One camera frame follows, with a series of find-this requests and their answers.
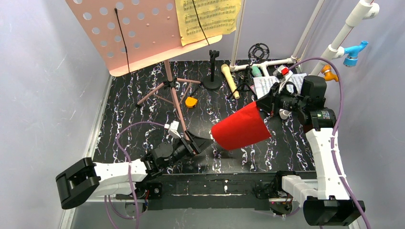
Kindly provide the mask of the white sheet music page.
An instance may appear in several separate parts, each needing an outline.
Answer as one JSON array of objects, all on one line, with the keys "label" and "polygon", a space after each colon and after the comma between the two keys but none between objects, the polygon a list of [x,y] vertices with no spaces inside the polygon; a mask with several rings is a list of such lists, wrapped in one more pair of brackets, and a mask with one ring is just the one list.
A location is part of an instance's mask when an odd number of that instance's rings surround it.
[{"label": "white sheet music page", "polygon": [[[307,76],[306,73],[293,74],[290,77],[289,82],[291,82],[294,85],[287,84],[286,85],[287,90],[289,92],[293,93],[296,89],[297,93],[300,94],[301,87],[303,84],[303,79],[305,76]],[[271,86],[273,86],[273,84],[278,83],[278,82],[279,82],[279,79],[275,76],[255,77],[254,86],[255,86],[255,92],[256,92],[257,99],[265,96],[269,92]]]}]

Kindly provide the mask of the red sheet music page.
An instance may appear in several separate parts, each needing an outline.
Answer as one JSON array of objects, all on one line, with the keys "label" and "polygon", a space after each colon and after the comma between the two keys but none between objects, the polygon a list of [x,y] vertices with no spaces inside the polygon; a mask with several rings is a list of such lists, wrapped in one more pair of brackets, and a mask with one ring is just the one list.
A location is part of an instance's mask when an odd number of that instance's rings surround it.
[{"label": "red sheet music page", "polygon": [[263,121],[256,102],[238,110],[211,128],[214,140],[231,151],[267,140],[272,137]]}]

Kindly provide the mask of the green microphone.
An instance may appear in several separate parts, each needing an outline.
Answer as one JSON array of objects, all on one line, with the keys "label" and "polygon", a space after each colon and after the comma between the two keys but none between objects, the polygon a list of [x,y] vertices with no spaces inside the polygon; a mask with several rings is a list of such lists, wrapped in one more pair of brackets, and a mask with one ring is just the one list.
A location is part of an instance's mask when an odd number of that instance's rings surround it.
[{"label": "green microphone", "polygon": [[251,73],[254,77],[263,77],[261,70],[257,66],[251,67]]}]

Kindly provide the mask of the small black tripod stand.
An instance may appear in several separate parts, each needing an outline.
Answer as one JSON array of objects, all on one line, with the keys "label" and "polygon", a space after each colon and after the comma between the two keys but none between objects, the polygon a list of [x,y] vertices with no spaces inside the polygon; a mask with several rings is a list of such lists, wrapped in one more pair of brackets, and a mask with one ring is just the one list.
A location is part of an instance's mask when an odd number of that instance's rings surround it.
[{"label": "small black tripod stand", "polygon": [[252,75],[252,68],[254,67],[253,65],[262,63],[263,61],[267,61],[269,58],[269,53],[270,53],[269,47],[264,43],[256,43],[249,48],[248,50],[249,64],[245,68],[244,76],[243,78],[240,78],[241,82],[238,83],[236,89],[231,89],[231,94],[229,94],[226,99],[230,99],[231,97],[234,97],[236,99],[236,97],[234,96],[234,93],[236,91],[241,93],[251,92],[254,95],[254,98],[255,99],[257,98],[255,92],[252,90],[248,82],[251,76],[253,76]]}]

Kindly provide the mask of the cream yellow microphone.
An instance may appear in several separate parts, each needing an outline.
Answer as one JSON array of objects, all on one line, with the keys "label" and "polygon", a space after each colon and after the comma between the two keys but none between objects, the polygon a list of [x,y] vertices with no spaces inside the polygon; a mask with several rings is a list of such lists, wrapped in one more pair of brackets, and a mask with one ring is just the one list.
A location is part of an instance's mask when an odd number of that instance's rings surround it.
[{"label": "cream yellow microphone", "polygon": [[229,85],[229,88],[231,90],[231,97],[233,96],[234,99],[239,99],[240,95],[239,95],[239,92],[236,89],[236,84],[235,84],[234,79],[233,79],[233,77],[231,75],[230,67],[227,64],[223,64],[221,66],[221,72],[224,75],[224,77],[225,77],[225,79],[226,79],[226,81],[227,81],[227,83]]}]

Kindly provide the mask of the black microphone stand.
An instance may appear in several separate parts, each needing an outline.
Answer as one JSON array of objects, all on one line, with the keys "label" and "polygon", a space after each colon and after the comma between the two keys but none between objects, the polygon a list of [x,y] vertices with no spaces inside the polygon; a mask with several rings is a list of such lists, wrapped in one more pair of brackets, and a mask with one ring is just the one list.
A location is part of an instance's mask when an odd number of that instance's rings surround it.
[{"label": "black microphone stand", "polygon": [[205,76],[202,80],[202,85],[206,90],[214,91],[221,87],[222,83],[220,79],[215,76],[215,60],[219,57],[219,51],[216,50],[209,50],[210,56],[210,75]]}]

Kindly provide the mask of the pink music stand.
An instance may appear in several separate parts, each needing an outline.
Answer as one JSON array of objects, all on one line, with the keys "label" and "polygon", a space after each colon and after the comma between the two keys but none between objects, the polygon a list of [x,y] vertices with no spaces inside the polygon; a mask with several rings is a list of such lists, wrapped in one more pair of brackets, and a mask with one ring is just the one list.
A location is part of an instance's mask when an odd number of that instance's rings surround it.
[{"label": "pink music stand", "polygon": [[112,76],[123,76],[164,62],[167,86],[181,123],[184,122],[170,59],[221,40],[182,45],[173,0],[68,0],[67,5],[103,58]]}]

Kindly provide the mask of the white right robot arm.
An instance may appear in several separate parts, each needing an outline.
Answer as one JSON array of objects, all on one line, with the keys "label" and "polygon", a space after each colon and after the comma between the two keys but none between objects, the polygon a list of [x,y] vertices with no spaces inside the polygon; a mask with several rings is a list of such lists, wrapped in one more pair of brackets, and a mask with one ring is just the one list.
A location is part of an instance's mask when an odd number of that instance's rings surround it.
[{"label": "white right robot arm", "polygon": [[290,92],[286,85],[274,83],[256,104],[273,115],[281,116],[283,111],[297,114],[306,127],[318,188],[311,188],[296,172],[278,171],[266,189],[273,194],[284,192],[296,200],[311,226],[349,226],[365,211],[365,204],[350,196],[343,184],[343,170],[336,168],[341,163],[334,130],[337,116],[325,106],[327,83],[322,77],[307,75],[299,91],[294,86]]}]

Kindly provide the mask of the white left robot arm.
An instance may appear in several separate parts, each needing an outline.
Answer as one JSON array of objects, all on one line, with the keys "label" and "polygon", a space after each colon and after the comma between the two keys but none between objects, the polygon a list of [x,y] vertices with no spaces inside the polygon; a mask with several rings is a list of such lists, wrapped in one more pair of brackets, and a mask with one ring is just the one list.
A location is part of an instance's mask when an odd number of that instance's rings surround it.
[{"label": "white left robot arm", "polygon": [[115,194],[128,195],[136,184],[144,184],[183,159],[193,157],[213,144],[213,140],[186,131],[188,139],[164,142],[140,159],[123,163],[97,163],[84,157],[55,178],[62,209],[76,208],[89,198]]}]

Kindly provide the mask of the orange tape measure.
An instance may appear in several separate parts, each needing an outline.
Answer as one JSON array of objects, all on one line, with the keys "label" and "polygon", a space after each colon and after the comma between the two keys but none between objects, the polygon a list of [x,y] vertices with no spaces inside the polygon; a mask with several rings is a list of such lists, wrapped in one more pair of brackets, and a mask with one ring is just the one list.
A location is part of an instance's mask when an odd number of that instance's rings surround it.
[{"label": "orange tape measure", "polygon": [[194,108],[198,104],[198,99],[194,97],[187,97],[185,100],[185,105],[187,108]]}]

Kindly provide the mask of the orange pipe fitting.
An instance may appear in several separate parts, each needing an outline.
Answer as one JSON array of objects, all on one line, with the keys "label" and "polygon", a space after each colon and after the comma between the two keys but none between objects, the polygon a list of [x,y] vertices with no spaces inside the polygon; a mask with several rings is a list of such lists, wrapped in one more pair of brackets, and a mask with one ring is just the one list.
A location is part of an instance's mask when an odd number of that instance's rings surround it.
[{"label": "orange pipe fitting", "polygon": [[329,64],[326,64],[322,68],[321,73],[324,75],[325,81],[339,81],[338,76],[332,72],[332,68]]}]

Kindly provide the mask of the blue pipe fitting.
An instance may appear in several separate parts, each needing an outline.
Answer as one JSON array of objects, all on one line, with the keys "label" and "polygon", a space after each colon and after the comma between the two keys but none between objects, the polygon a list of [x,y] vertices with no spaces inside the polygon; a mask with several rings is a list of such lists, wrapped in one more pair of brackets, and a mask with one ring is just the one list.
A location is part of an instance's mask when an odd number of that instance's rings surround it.
[{"label": "blue pipe fitting", "polygon": [[343,65],[346,67],[354,67],[358,62],[359,53],[366,48],[368,41],[362,41],[359,45],[344,48],[344,54],[346,55]]}]

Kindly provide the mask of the yellow sheet music page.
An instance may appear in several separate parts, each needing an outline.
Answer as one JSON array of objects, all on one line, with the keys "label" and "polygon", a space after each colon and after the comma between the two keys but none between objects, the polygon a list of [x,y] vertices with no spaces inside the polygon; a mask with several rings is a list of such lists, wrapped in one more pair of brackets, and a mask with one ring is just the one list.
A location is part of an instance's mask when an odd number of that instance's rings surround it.
[{"label": "yellow sheet music page", "polygon": [[240,0],[176,0],[183,46],[236,30]]}]

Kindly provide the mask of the right robot arm base mount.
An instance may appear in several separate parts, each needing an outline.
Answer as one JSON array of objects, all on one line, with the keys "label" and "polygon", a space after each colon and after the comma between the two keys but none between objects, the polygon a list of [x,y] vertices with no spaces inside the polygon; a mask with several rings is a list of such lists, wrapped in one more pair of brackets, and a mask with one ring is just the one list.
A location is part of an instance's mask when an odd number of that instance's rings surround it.
[{"label": "right robot arm base mount", "polygon": [[253,194],[257,199],[268,200],[270,210],[276,215],[287,215],[293,210],[293,197],[289,193],[279,189],[274,181],[256,183],[253,188]]}]

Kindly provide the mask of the white PVC pipe frame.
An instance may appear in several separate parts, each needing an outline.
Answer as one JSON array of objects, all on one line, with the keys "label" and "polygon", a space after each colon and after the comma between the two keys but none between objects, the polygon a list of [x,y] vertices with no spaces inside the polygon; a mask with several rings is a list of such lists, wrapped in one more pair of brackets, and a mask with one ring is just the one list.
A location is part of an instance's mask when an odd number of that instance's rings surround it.
[{"label": "white PVC pipe frame", "polygon": [[[292,25],[298,25],[301,22],[306,22],[307,25],[302,31],[297,45],[294,51],[288,51],[287,58],[276,59],[274,61],[267,61],[260,64],[259,67],[264,70],[265,75],[268,75],[266,68],[268,66],[280,65],[280,64],[292,64],[300,65],[304,60],[309,60],[311,51],[317,48],[325,48],[322,55],[315,54],[313,57],[317,61],[317,64],[311,69],[312,75],[318,75],[321,69],[331,64],[333,59],[341,58],[345,55],[342,44],[345,42],[351,31],[359,26],[363,20],[373,19],[378,16],[381,11],[382,1],[380,0],[359,0],[356,5],[353,6],[350,14],[345,19],[345,24],[340,31],[335,34],[334,39],[321,41],[320,36],[322,34],[329,34],[337,30],[334,23],[340,22],[338,19],[339,10],[345,8],[344,0],[319,0],[317,5],[314,6],[312,15],[310,17],[301,16],[301,12],[291,13],[290,11],[286,16],[267,16],[265,22],[270,22],[271,25],[284,25],[285,20],[292,17]],[[256,21],[250,20],[246,15],[246,5],[253,5],[260,10],[264,10],[267,13],[271,13],[269,9],[270,2],[267,0],[243,0],[241,2],[241,9],[238,13],[236,22],[236,32],[234,35],[233,51],[231,56],[230,71],[237,72],[244,70],[246,65],[236,65],[235,61],[238,53],[238,45],[240,36],[243,31],[243,25],[250,25],[252,27],[253,36],[256,37],[264,33],[267,28],[266,24],[262,24],[260,19]]]}]

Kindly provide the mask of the aluminium rail frame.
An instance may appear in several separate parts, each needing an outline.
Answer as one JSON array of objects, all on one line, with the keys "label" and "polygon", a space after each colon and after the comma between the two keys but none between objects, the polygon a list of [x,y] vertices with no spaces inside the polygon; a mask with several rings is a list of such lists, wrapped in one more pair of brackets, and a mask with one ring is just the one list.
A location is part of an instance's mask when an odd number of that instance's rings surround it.
[{"label": "aluminium rail frame", "polygon": [[[295,115],[296,119],[298,120],[298,116],[295,113],[292,112],[287,112],[283,111],[281,116],[278,115],[270,115],[263,110],[259,109],[260,115],[265,122],[269,132],[272,134],[272,129],[275,124],[278,124],[282,119],[288,119],[291,116]],[[337,116],[337,123],[334,127],[334,130],[338,133],[338,125],[339,121],[341,119],[341,114],[340,113],[335,113]],[[304,134],[306,131],[306,127],[303,127],[301,124],[300,126],[303,128]],[[223,149],[213,138],[213,136],[210,137],[210,139],[213,140],[213,144],[209,146],[208,148],[212,146],[218,146],[221,149]],[[134,161],[130,158],[127,158],[126,161],[124,162],[131,162]],[[336,166],[337,169],[342,168],[341,163]],[[197,173],[187,173],[187,174],[167,174],[167,169],[165,169],[162,173],[161,176],[156,177],[153,180],[149,181],[161,181],[163,182],[164,187],[167,189],[167,194],[163,195],[163,198],[166,196],[170,196],[172,199],[179,199],[179,198],[184,198],[186,196],[197,196],[197,197],[207,197],[207,196],[213,196],[213,197],[227,197],[227,196],[242,196],[242,195],[252,195],[255,197],[253,194],[253,188],[256,183],[259,182],[272,182],[273,179],[275,178],[275,175],[277,172],[271,172],[271,173],[225,173],[225,174],[197,174]],[[317,174],[308,174],[307,172],[296,172],[298,175],[301,176],[301,178],[304,180],[305,183],[307,183],[311,188],[317,189],[318,188],[318,183],[317,183]],[[343,179],[343,184],[346,187],[347,191],[349,192],[350,196],[354,198],[355,201],[358,201],[350,188],[348,187],[348,183],[346,180],[346,177]],[[137,195],[135,191],[132,191],[132,196],[134,199],[137,200]]]}]

